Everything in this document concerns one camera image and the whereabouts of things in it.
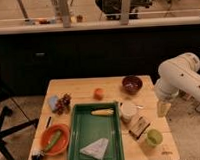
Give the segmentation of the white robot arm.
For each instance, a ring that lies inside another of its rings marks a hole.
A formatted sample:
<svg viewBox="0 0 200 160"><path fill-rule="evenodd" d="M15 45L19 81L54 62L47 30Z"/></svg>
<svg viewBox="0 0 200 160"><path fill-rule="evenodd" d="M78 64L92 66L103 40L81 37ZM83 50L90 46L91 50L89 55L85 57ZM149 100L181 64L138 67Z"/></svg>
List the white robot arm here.
<svg viewBox="0 0 200 160"><path fill-rule="evenodd" d="M158 67L159 78L154 86L158 99L157 114L165 117L171 101L182 90L200 102L200 58L194 53L184 53L170 58Z"/></svg>

